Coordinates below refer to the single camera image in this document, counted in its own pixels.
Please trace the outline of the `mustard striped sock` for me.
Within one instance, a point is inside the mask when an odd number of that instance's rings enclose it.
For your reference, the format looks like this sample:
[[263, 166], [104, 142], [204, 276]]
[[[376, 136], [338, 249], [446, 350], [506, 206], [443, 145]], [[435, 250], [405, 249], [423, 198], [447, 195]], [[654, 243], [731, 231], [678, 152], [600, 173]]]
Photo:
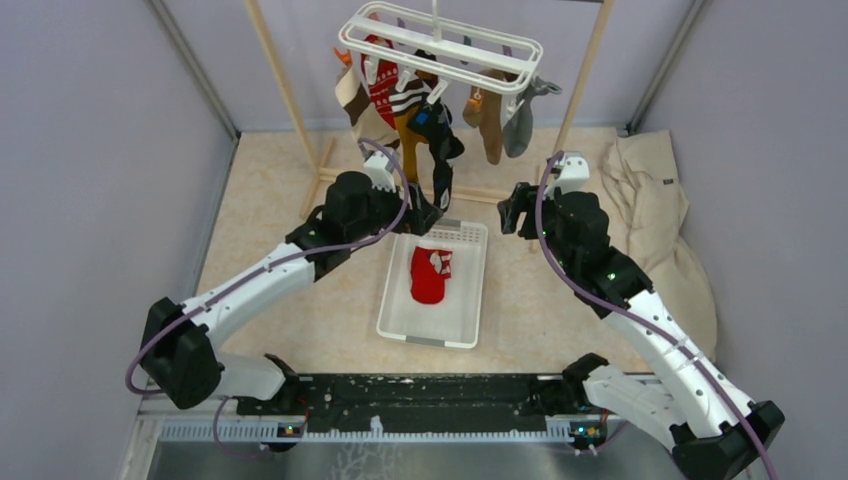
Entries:
[[415, 78], [404, 86], [398, 81], [388, 90], [395, 130], [400, 140], [403, 172], [410, 183], [419, 183], [417, 146], [430, 146], [425, 136], [412, 129], [412, 121], [436, 85], [436, 80], [435, 75], [417, 70]]

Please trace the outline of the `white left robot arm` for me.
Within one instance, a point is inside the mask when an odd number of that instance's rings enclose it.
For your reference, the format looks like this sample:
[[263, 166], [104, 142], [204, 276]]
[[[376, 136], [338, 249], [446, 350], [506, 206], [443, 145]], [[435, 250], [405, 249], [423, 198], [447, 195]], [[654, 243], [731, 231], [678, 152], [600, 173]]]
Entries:
[[148, 312], [137, 364], [173, 405], [187, 410], [211, 397], [261, 400], [277, 414], [300, 399], [278, 357], [224, 354], [227, 339], [282, 297], [321, 280], [379, 235], [422, 236], [447, 211], [450, 194], [429, 202], [419, 185], [384, 189], [364, 173], [339, 175], [303, 224], [251, 268], [202, 295], [163, 298]]

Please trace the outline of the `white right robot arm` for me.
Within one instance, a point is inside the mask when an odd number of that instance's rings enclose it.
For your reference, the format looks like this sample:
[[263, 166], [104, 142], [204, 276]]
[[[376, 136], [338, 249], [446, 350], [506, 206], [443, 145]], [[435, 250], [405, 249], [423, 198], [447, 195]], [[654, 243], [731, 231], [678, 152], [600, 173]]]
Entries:
[[733, 479], [755, 461], [778, 478], [768, 448], [783, 412], [736, 387], [676, 322], [647, 274], [611, 244], [609, 217], [595, 194], [548, 194], [521, 182], [497, 210], [502, 233], [538, 241], [554, 272], [661, 384], [650, 387], [586, 354], [564, 373], [569, 408], [612, 411], [659, 442], [688, 479]]

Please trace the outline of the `red character sock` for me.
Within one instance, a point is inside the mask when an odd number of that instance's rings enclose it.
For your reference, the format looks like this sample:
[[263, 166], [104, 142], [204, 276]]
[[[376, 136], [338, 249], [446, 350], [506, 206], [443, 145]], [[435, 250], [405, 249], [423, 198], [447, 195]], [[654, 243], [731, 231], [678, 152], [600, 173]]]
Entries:
[[453, 252], [417, 246], [410, 264], [410, 294], [418, 303], [436, 305], [446, 295], [446, 282], [452, 277]]

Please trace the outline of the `black blue sock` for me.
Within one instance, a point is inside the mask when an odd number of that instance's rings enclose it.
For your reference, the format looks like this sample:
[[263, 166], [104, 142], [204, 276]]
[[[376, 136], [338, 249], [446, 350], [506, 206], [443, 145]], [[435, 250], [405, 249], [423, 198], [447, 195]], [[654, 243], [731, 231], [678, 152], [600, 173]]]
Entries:
[[452, 114], [441, 101], [425, 103], [412, 121], [412, 129], [430, 141], [429, 153], [434, 167], [432, 182], [434, 188], [433, 204], [443, 212], [449, 209], [453, 186], [453, 165], [465, 152], [465, 146], [453, 133]]

